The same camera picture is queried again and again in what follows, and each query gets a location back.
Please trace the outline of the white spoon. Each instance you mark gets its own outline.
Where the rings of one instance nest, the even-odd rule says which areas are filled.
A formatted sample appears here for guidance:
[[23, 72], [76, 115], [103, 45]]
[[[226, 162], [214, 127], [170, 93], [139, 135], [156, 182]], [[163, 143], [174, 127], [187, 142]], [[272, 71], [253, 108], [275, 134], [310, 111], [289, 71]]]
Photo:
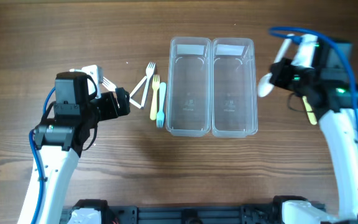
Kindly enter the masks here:
[[292, 42], [292, 37], [294, 36], [294, 34], [288, 34], [285, 38], [284, 41], [275, 57], [274, 63], [278, 63], [281, 61], [281, 59], [285, 56], [289, 46], [291, 45]]
[[260, 80], [257, 87], [257, 94], [259, 97], [263, 98], [271, 93], [274, 89], [274, 85], [270, 83], [272, 77], [271, 73], [264, 75]]

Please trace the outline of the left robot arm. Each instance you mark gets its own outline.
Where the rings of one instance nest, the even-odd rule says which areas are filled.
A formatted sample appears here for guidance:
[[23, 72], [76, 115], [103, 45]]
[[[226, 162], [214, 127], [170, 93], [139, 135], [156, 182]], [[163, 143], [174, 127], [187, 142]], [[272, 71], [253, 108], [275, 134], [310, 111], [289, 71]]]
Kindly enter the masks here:
[[19, 223], [59, 223], [70, 179], [86, 142], [94, 144], [98, 124], [130, 113], [123, 88], [105, 93], [91, 75], [58, 73], [44, 102], [40, 123], [29, 132], [33, 168]]

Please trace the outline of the white fork crossing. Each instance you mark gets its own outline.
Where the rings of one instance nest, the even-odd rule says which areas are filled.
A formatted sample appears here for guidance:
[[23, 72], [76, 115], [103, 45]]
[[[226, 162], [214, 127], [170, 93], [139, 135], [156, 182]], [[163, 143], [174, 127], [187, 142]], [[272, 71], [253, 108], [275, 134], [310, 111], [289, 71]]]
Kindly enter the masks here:
[[144, 76], [143, 79], [141, 79], [141, 81], [135, 86], [135, 88], [130, 93], [131, 98], [139, 91], [139, 89], [145, 83], [146, 80], [147, 80], [147, 76]]

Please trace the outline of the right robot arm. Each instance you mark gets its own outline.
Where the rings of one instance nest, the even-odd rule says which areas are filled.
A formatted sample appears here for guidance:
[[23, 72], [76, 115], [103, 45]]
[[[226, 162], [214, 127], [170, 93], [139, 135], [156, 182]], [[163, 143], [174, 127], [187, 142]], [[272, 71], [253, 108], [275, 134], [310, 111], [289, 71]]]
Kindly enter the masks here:
[[283, 39], [258, 94], [274, 87], [306, 100], [327, 142], [339, 195], [339, 211], [328, 214], [299, 197], [278, 200], [282, 223], [358, 223], [358, 84], [349, 63], [351, 43], [312, 30], [284, 27]]

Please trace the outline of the white fork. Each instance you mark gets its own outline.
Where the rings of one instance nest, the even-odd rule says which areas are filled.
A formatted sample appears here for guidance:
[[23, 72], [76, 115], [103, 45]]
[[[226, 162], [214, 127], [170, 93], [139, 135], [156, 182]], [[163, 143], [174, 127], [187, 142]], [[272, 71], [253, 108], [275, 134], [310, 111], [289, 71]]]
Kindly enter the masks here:
[[152, 78], [152, 76], [154, 75], [155, 73], [155, 62], [150, 62], [148, 64], [148, 66], [146, 67], [145, 69], [145, 76], [147, 76], [147, 80], [145, 81], [145, 83], [143, 84], [144, 86], [144, 92], [143, 92], [143, 95], [142, 95], [142, 100], [141, 100], [141, 103], [138, 103], [136, 102], [135, 100], [133, 100], [131, 97], [130, 97], [130, 102], [135, 106], [137, 107], [138, 109], [142, 109], [145, 105], [145, 102], [146, 102], [146, 99], [147, 99], [147, 94], [148, 94], [148, 90], [149, 90], [149, 83], [150, 83], [150, 79]]
[[103, 77], [103, 82], [102, 85], [108, 90], [108, 91], [112, 91], [115, 92], [117, 86], [111, 82], [110, 80], [108, 80], [106, 77]]

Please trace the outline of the yellow plastic spoon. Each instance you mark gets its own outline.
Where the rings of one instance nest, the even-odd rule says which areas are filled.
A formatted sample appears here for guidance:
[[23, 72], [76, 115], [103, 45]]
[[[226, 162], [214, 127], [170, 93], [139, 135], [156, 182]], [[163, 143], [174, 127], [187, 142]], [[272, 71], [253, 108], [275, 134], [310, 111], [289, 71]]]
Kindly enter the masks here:
[[308, 103], [307, 97], [306, 97], [306, 96], [302, 96], [302, 101], [303, 101], [303, 104], [304, 104], [304, 106], [305, 106], [306, 115], [307, 115], [307, 118], [308, 118], [310, 124], [312, 124], [312, 125], [317, 125], [318, 122], [317, 122], [316, 116], [315, 116], [315, 114], [313, 113], [312, 107], [311, 107], [310, 104]]

